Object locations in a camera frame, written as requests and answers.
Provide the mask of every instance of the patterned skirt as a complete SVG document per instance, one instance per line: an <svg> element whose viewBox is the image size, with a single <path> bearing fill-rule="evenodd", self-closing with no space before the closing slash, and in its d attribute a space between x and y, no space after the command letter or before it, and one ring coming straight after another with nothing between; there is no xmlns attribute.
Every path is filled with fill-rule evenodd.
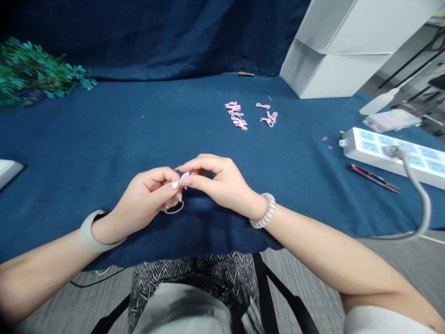
<svg viewBox="0 0 445 334"><path fill-rule="evenodd" d="M132 333L148 299L160 283L197 287L222 301L233 315L243 315L250 298L258 309L259 292L251 254L208 255L145 262L136 267L130 292L128 333Z"/></svg>

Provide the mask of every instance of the forearm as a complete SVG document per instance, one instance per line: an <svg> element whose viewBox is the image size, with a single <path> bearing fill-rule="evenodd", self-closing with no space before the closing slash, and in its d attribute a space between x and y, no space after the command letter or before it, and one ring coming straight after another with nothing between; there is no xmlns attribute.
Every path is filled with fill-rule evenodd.
<svg viewBox="0 0 445 334"><path fill-rule="evenodd" d="M102 237L105 224L104 218L93 224L95 237ZM0 265L0 309L9 321L25 319L100 255L85 249L78 232Z"/></svg>
<svg viewBox="0 0 445 334"><path fill-rule="evenodd" d="M264 200L258 200L263 212L267 207ZM358 241L280 205L265 229L340 293L346 312L357 306L379 306L445 333L445 322L433 306L394 268Z"/></svg>
<svg viewBox="0 0 445 334"><path fill-rule="evenodd" d="M280 205L266 230L340 293L364 295L413 289L394 268L358 241Z"/></svg>

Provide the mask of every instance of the pink cord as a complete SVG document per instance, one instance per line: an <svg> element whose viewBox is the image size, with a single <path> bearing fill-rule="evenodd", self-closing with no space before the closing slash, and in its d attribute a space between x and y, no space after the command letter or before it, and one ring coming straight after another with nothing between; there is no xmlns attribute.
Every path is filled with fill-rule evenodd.
<svg viewBox="0 0 445 334"><path fill-rule="evenodd" d="M269 114L269 112L267 112L267 118L263 117L260 119L261 121L266 121L270 127L273 127L273 125L277 122L277 116L278 113L274 112L273 114Z"/></svg>
<svg viewBox="0 0 445 334"><path fill-rule="evenodd" d="M164 212L165 212L166 214L174 214L174 213L178 213L178 212L181 211L182 208L184 207L184 201L181 201L181 204L182 204L182 206L181 206L179 209L177 209L176 211L168 212L167 210L164 210Z"/></svg>
<svg viewBox="0 0 445 334"><path fill-rule="evenodd" d="M184 173L184 174L182 174L181 179L185 179L185 178L186 178L187 176L189 176L189 175L190 175L190 172ZM167 210L164 210L164 212L165 212L166 214L174 214L174 213L178 213L178 212L181 211L182 208L184 207L184 201L181 201L181 203L182 203L182 206L181 206L179 209L177 209L176 211L173 211L173 212L167 212Z"/></svg>
<svg viewBox="0 0 445 334"><path fill-rule="evenodd" d="M235 126L238 126L241 129L243 129L244 131L247 131L247 127L246 127L247 123L245 120L241 119L241 117L243 117L244 114L238 112L238 111L241 111L241 105L237 104L237 102L235 101L235 102L226 103L225 106L226 106L226 109L230 109L229 110L230 118L232 119Z"/></svg>
<svg viewBox="0 0 445 334"><path fill-rule="evenodd" d="M241 119L241 118L236 118L236 119L233 121L233 123L235 123L235 126L239 126L241 129L247 131L247 128L246 128L247 123L246 123L245 120L243 120L243 119Z"/></svg>
<svg viewBox="0 0 445 334"><path fill-rule="evenodd" d="M267 110L269 110L270 109L270 105L268 105L268 104L261 104L261 103L257 103L256 105L255 105L255 107L260 107L260 108L264 108L264 109L267 109Z"/></svg>
<svg viewBox="0 0 445 334"><path fill-rule="evenodd" d="M235 102L230 102L230 103L226 103L225 104L226 109L230 109L231 111L229 111L229 114L231 114L234 111L241 111L241 105L236 104Z"/></svg>
<svg viewBox="0 0 445 334"><path fill-rule="evenodd" d="M243 113L237 113L237 112L233 112L231 115L232 115L231 117L232 120L239 119L244 116Z"/></svg>

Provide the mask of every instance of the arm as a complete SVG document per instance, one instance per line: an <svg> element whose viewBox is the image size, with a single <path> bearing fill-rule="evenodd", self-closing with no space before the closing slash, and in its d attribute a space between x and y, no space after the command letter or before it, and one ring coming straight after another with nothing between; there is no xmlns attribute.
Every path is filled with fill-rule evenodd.
<svg viewBox="0 0 445 334"><path fill-rule="evenodd" d="M160 209L176 205L180 187L169 182L178 179L178 173L168 167L138 174L116 208L94 222L95 239L114 244L146 227ZM100 255L83 247L78 232L0 265L0 309L10 322L25 319Z"/></svg>
<svg viewBox="0 0 445 334"><path fill-rule="evenodd" d="M206 192L218 204L259 220L267 200L252 191L227 158L200 155L179 167L191 171L184 185ZM202 176L202 170L215 177ZM336 289L346 312L375 305L405 315L439 333L445 321L394 268L347 235L280 205L265 229L316 276Z"/></svg>

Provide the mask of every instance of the white power strip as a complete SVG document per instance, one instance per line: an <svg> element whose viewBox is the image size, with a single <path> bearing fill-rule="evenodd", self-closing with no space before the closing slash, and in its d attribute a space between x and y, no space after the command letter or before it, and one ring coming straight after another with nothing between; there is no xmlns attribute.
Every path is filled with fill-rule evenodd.
<svg viewBox="0 0 445 334"><path fill-rule="evenodd" d="M406 176L402 161L390 158L382 150L384 146L402 145L411 151L410 165L417 179L445 189L445 152L360 128L346 132L338 144L348 158Z"/></svg>
<svg viewBox="0 0 445 334"><path fill-rule="evenodd" d="M0 189L3 188L18 172L23 169L23 165L12 160L0 159Z"/></svg>

